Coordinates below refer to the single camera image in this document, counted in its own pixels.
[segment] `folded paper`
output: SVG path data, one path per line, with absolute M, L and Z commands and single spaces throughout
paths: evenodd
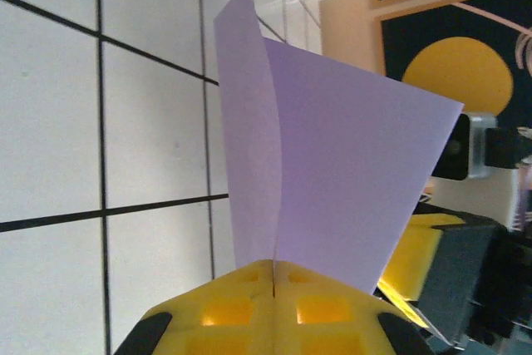
M 214 21 L 237 267 L 287 260 L 372 293 L 462 104 Z

